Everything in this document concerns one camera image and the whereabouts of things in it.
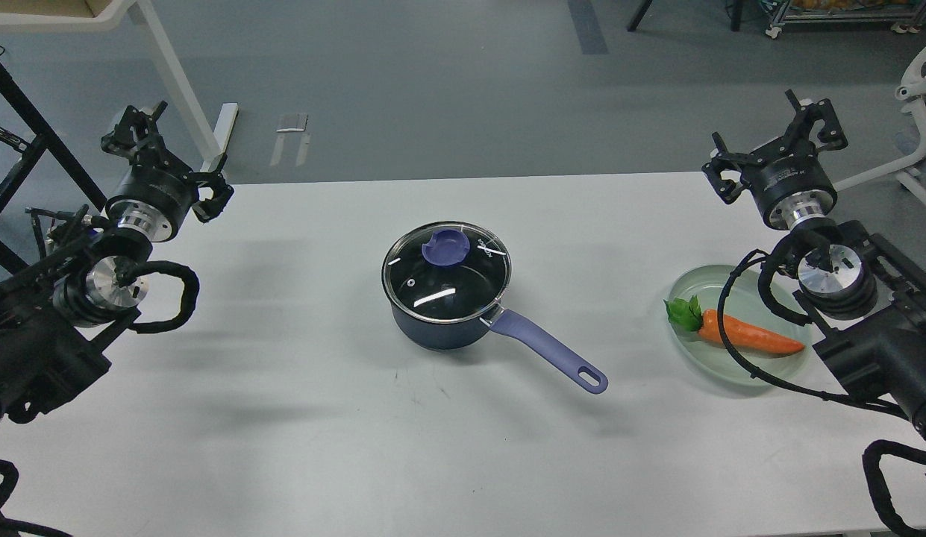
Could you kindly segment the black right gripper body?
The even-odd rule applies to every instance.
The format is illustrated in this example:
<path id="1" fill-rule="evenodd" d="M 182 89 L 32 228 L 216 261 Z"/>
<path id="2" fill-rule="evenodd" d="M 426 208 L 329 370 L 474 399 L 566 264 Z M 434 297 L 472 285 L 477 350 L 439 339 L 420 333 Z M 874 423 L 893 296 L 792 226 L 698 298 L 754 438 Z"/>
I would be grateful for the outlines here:
<path id="1" fill-rule="evenodd" d="M 837 201 L 817 157 L 781 157 L 753 172 L 752 197 L 763 223 L 778 230 L 827 216 Z"/>

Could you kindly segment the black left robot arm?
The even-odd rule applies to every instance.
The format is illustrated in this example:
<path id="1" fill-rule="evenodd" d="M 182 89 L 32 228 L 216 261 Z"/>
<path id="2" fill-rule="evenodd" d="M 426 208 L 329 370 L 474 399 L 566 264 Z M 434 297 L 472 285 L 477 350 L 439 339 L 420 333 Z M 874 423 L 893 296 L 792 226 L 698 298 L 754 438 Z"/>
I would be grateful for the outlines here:
<path id="1" fill-rule="evenodd" d="M 196 272 L 150 255 L 187 215 L 217 218 L 234 188 L 225 155 L 196 171 L 167 149 L 157 125 L 166 106 L 128 106 L 102 137 L 130 167 L 100 214 L 30 210 L 54 225 L 40 261 L 0 282 L 0 421 L 28 424 L 73 401 L 108 372 L 104 352 L 124 332 L 172 332 L 195 312 Z"/>

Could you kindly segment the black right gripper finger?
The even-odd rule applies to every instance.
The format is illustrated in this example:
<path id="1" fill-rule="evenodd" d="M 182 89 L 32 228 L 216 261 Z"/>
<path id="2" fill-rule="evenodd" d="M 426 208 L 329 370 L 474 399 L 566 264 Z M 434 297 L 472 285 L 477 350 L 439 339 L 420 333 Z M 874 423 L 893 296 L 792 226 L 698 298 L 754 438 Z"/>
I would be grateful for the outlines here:
<path id="1" fill-rule="evenodd" d="M 746 171 L 762 169 L 766 166 L 766 159 L 752 153 L 729 151 L 718 132 L 712 133 L 711 137 L 715 149 L 708 163 L 702 166 L 702 173 L 722 203 L 735 203 L 742 191 L 751 187 L 750 180 L 745 179 Z"/>
<path id="2" fill-rule="evenodd" d="M 848 147 L 847 135 L 831 101 L 801 101 L 792 89 L 787 89 L 784 95 L 795 112 L 783 134 L 784 156 L 818 157 L 820 153 Z"/>

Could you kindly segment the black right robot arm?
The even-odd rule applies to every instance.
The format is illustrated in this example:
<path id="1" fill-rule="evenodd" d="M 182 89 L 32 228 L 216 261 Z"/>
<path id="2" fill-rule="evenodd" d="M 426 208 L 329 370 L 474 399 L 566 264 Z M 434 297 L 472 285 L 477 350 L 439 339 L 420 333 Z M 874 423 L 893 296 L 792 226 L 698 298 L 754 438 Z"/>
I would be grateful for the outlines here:
<path id="1" fill-rule="evenodd" d="M 859 221 L 832 220 L 837 194 L 819 155 L 844 149 L 847 136 L 827 99 L 802 101 L 790 89 L 784 95 L 795 115 L 783 135 L 739 153 L 714 133 L 715 152 L 702 168 L 723 203 L 749 192 L 763 223 L 783 231 L 773 251 L 749 252 L 729 274 L 716 303 L 716 338 L 756 380 L 905 419 L 926 442 L 926 271 Z M 739 352 L 739 340 L 728 333 L 725 304 L 736 279 L 753 265 L 760 266 L 758 292 L 769 312 L 821 331 L 813 349 L 841 394 L 781 380 Z M 926 536 L 897 512 L 881 469 L 884 456 L 926 467 L 926 450 L 874 441 L 862 455 L 881 522 L 899 536 Z"/>

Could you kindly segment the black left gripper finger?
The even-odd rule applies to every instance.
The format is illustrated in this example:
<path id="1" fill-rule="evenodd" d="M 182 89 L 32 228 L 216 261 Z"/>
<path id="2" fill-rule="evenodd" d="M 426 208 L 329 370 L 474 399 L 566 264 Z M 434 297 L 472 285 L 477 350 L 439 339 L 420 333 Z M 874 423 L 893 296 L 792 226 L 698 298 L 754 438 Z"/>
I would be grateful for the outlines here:
<path id="1" fill-rule="evenodd" d="M 111 132 L 101 137 L 101 150 L 122 157 L 131 167 L 172 169 L 172 156 L 157 127 L 166 111 L 167 102 L 160 101 L 150 112 L 133 105 L 125 108 Z"/>
<path id="2" fill-rule="evenodd" d="M 195 198 L 191 210 L 201 223 L 209 223 L 220 217 L 228 202 L 234 194 L 234 188 L 227 182 L 223 168 L 227 163 L 228 155 L 220 155 L 216 166 L 210 171 L 190 171 L 187 174 L 187 183 L 194 188 L 195 196 L 201 188 L 210 188 L 211 197 Z"/>

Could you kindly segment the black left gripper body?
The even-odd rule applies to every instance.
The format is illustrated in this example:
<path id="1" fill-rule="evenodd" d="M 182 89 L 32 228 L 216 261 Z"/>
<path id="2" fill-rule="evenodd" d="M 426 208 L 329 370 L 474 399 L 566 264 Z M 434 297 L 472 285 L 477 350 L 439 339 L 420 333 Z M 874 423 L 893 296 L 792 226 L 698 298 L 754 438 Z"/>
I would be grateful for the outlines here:
<path id="1" fill-rule="evenodd" d="M 150 242 L 174 239 L 196 203 L 198 191 L 181 176 L 152 166 L 132 166 L 105 204 L 121 227 L 136 228 Z"/>

